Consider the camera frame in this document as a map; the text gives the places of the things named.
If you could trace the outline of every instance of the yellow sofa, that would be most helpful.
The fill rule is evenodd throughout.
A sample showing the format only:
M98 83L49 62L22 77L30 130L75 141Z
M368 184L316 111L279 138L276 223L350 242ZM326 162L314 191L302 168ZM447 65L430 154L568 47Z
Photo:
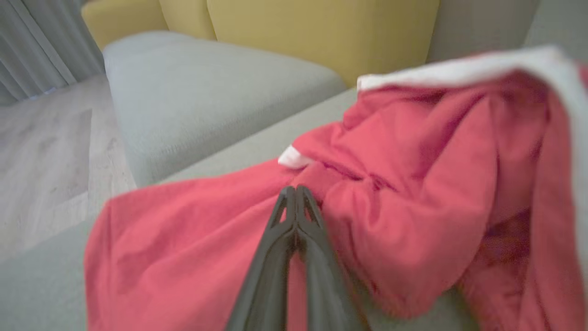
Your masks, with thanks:
M127 35L170 30L359 75L425 62L439 0L93 0L82 16L104 49Z

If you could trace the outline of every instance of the gray upholstery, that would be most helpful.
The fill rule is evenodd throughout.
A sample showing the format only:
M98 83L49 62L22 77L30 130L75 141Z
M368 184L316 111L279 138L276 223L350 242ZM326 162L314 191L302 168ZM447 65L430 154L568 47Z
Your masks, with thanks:
M345 90L320 65L169 31L116 41L104 59L138 186Z
M341 119L355 98L354 90L346 91L262 130L166 181L215 176L274 158L299 134ZM0 265L0 330L85 329L82 259L92 224L93 220L85 221ZM424 316L405 321L386 316L373 305L361 286L358 288L374 331L476 330L475 322L454 290L444 294Z

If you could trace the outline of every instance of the gray curtain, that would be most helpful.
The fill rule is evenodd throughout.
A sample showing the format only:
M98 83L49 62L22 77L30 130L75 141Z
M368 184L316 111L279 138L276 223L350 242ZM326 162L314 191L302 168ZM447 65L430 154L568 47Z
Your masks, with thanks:
M0 0L0 105L104 72L85 0Z

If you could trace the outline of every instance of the red fabric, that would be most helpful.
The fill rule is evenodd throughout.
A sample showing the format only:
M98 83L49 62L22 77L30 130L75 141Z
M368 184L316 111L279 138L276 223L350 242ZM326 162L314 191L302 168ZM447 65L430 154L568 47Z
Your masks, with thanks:
M89 329L222 330L280 190L304 184L386 311L416 316L458 284L482 330L583 330L569 136L524 74L361 92L294 142L304 170L272 160L111 200L86 250ZM297 259L289 286L289 330L305 330Z

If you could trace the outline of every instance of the wall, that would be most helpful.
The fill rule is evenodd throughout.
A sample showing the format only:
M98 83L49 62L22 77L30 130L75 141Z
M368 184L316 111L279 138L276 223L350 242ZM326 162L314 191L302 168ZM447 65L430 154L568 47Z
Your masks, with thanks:
M524 45L557 44L588 63L587 33L587 0L542 0Z
M538 4L539 0L441 0L428 61L521 46Z

